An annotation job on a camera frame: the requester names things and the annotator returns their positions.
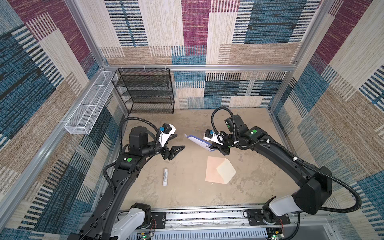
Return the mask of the pink envelope with flap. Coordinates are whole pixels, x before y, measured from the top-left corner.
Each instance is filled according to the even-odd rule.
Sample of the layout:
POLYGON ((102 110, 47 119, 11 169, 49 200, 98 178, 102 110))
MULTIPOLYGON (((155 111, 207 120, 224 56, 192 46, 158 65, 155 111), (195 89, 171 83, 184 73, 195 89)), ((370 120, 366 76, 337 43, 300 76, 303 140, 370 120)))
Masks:
POLYGON ((208 157, 206 182, 228 184, 235 174, 236 170, 228 159, 208 157))

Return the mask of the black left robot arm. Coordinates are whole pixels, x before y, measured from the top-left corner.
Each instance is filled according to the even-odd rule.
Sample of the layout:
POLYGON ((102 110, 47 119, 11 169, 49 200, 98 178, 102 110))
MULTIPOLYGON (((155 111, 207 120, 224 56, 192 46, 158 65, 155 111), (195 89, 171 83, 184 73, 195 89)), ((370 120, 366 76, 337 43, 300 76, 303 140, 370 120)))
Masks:
POLYGON ((109 186, 88 221, 79 233, 71 233, 70 240, 122 240, 138 227, 151 224, 151 207, 135 204, 129 213, 116 221, 122 203, 141 170, 150 158, 161 155, 172 160, 185 146, 167 147, 168 140, 177 137, 176 128, 163 124, 157 129, 153 141, 149 141, 151 132, 146 127, 134 127, 129 134, 129 143, 123 153, 110 164, 114 168, 109 186))

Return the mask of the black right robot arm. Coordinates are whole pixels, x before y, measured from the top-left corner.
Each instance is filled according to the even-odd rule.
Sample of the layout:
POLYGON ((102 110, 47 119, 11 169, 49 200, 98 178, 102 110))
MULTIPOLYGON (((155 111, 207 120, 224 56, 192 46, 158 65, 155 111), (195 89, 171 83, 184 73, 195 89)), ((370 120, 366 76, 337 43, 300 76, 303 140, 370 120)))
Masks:
POLYGON ((288 213, 316 214, 332 194, 331 171, 326 168, 309 168, 301 166, 298 158, 286 150, 263 129, 248 128, 239 115, 225 120, 230 134, 214 129, 207 129, 204 135, 206 141, 211 141, 213 150, 218 150, 224 156, 229 155, 231 148, 246 148, 266 157, 284 171, 298 186, 299 190, 291 195, 277 198, 272 197, 264 205, 259 214, 265 224, 272 225, 280 217, 288 213))

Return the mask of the blue bordered white letter paper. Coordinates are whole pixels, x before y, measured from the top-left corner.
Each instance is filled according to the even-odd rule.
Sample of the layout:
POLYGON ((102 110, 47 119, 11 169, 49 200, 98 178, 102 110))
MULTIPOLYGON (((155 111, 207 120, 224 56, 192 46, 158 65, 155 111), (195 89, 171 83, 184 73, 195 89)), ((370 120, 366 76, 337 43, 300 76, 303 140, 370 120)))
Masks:
POLYGON ((207 151, 209 151, 209 152, 213 152, 213 151, 215 151, 214 149, 211 149, 211 143, 209 143, 209 142, 207 142, 207 141, 205 141, 205 140, 202 140, 202 139, 200 139, 200 138, 197 138, 197 137, 195 137, 195 136, 193 136, 193 135, 186 135, 185 134, 185 137, 187 138, 187 139, 189 139, 190 141, 192 141, 193 143, 195 143, 195 144, 197 144, 198 146, 200 146, 200 147, 202 147, 203 149, 205 149, 205 150, 207 150, 207 151))

